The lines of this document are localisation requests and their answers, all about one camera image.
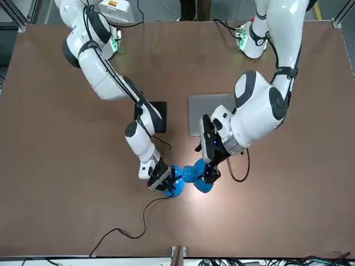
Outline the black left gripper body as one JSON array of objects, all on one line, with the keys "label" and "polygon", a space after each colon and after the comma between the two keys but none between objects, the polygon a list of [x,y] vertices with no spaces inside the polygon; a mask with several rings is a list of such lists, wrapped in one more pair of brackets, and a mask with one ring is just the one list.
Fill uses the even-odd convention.
[{"label": "black left gripper body", "polygon": [[195,152],[201,152],[204,163],[210,167],[217,167],[218,164],[230,157],[208,114],[204,114],[200,119],[199,136],[200,142],[196,146]]}]

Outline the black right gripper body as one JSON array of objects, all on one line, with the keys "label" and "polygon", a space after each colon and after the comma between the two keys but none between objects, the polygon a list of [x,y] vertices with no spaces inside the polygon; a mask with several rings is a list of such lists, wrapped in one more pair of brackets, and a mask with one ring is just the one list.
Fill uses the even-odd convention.
[{"label": "black right gripper body", "polygon": [[156,165],[151,177],[148,180],[148,188],[150,190],[165,191],[168,189],[166,181],[171,174],[171,168],[165,163],[159,163]]}]

